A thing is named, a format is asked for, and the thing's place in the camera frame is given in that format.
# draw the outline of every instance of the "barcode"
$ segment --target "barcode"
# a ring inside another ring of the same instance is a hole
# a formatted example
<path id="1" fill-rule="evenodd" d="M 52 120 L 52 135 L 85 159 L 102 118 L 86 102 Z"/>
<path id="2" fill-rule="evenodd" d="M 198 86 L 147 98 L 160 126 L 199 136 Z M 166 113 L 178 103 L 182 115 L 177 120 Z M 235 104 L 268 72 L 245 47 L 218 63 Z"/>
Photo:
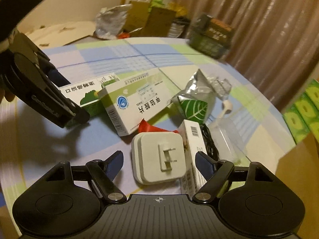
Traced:
<path id="1" fill-rule="evenodd" d="M 195 176 L 195 169 L 194 169 L 193 163 L 191 163 L 190 166 L 191 166 L 191 170 L 193 173 L 194 184 L 195 184 L 195 193 L 196 193 L 198 191 L 198 186 L 197 186 L 197 180 L 196 180 L 196 176 Z"/>
<path id="2" fill-rule="evenodd" d="M 202 187 L 206 183 L 206 180 L 198 170 L 196 171 L 196 174 L 200 182 L 199 186 Z"/>
<path id="3" fill-rule="evenodd" d="M 184 176 L 181 178 L 181 184 L 182 184 L 182 188 L 181 188 L 182 194 L 188 193 L 188 191 L 187 191 L 187 183 L 186 183 L 186 175 L 184 175 Z"/>
<path id="4" fill-rule="evenodd" d="M 188 170 L 186 172 L 186 181 L 187 181 L 187 187 L 188 187 L 188 194 L 190 194 L 190 192 L 193 190 L 193 184 L 192 184 L 192 178 L 191 176 L 191 170 Z"/>
<path id="5" fill-rule="evenodd" d="M 123 132 L 124 128 L 122 126 L 122 121 L 119 117 L 119 115 L 117 114 L 115 109 L 109 110 L 107 111 L 110 119 L 112 120 L 112 123 L 116 129 L 117 132 Z"/>
<path id="6" fill-rule="evenodd" d="M 192 130 L 192 134 L 194 137 L 198 137 L 198 131 L 197 131 L 197 128 L 196 127 L 190 127 L 190 129 Z"/>

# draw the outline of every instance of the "green leaf logo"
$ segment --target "green leaf logo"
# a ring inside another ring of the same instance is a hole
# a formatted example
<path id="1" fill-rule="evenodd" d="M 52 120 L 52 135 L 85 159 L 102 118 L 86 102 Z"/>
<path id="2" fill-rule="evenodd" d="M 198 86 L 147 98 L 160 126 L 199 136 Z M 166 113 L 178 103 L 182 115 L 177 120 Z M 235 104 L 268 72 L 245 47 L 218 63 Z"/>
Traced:
<path id="1" fill-rule="evenodd" d="M 200 124 L 204 122 L 207 106 L 207 102 L 200 100 L 184 100 L 181 102 L 185 117 Z"/>
<path id="2" fill-rule="evenodd" d="M 96 90 L 85 93 L 84 98 L 80 100 L 80 105 L 95 101 L 98 99 L 98 94 Z"/>

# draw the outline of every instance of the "green package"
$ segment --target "green package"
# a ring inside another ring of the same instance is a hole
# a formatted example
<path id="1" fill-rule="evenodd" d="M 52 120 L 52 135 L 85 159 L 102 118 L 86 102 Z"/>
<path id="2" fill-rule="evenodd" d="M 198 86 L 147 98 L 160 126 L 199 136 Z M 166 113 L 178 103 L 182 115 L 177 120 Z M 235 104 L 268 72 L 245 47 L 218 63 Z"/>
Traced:
<path id="1" fill-rule="evenodd" d="M 216 91 L 200 69 L 190 78 L 186 87 L 177 93 L 172 102 L 186 120 L 204 123 L 213 110 Z"/>
<path id="2" fill-rule="evenodd" d="M 317 80 L 312 80 L 306 89 L 306 94 L 309 96 L 312 103 L 319 110 L 319 83 Z"/>
<path id="3" fill-rule="evenodd" d="M 317 141 L 319 141 L 319 111 L 312 103 L 311 99 L 306 93 L 303 93 L 294 104 L 307 124 L 308 128 L 312 131 Z"/>
<path id="4" fill-rule="evenodd" d="M 60 87 L 59 90 L 66 98 L 71 99 L 81 108 L 84 108 L 90 116 L 93 117 L 105 112 L 103 104 L 99 101 L 98 91 L 116 81 L 119 81 L 119 78 L 116 74 L 110 73 L 89 80 L 65 85 Z M 66 126 L 71 127 L 75 124 L 77 124 L 77 122 L 71 120 Z"/>
<path id="5" fill-rule="evenodd" d="M 296 144 L 309 134 L 309 128 L 294 105 L 283 114 L 283 118 Z"/>

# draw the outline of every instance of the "white adapter box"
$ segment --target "white adapter box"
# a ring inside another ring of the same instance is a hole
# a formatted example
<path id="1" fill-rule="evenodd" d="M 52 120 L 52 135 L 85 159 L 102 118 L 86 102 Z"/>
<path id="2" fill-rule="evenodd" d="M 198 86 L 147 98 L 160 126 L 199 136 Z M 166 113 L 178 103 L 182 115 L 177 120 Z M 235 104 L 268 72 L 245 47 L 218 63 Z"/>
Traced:
<path id="1" fill-rule="evenodd" d="M 132 134 L 171 103 L 165 75 L 153 68 L 105 86 L 98 92 L 119 136 Z"/>
<path id="2" fill-rule="evenodd" d="M 179 134 L 183 138 L 185 149 L 186 175 L 180 178 L 181 193 L 189 194 L 192 198 L 194 194 L 206 183 L 195 165 L 195 155 L 198 151 L 207 154 L 202 132 L 199 124 L 195 121 L 183 120 L 178 128 Z"/>

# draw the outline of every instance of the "checkered tablecloth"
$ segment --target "checkered tablecloth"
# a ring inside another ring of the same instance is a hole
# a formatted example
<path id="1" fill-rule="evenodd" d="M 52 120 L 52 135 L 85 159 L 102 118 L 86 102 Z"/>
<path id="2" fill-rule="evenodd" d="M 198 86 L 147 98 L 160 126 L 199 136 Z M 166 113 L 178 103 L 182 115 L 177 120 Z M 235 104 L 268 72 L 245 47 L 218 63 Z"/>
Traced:
<path id="1" fill-rule="evenodd" d="M 295 146 L 280 112 L 248 80 L 230 65 L 193 50 L 183 39 L 139 37 L 44 52 L 72 83 L 111 72 L 124 78 L 150 68 L 160 68 L 179 88 L 197 68 L 208 76 L 227 78 L 233 87 L 229 99 L 234 109 L 229 118 L 243 141 L 241 150 L 246 156 L 275 172 L 279 158 Z M 221 110 L 217 100 L 211 120 Z M 106 113 L 92 118 L 88 125 L 61 129 L 15 99 L 2 102 L 0 121 L 0 181 L 9 210 L 26 188 L 59 161 L 82 165 L 92 159 L 106 159 L 116 150 L 123 151 L 124 166 L 114 182 L 126 195 L 180 193 L 178 181 L 146 187 L 135 182 L 130 157 L 132 136 L 118 137 Z M 181 117 L 172 108 L 152 121 L 168 130 L 180 123 Z"/>

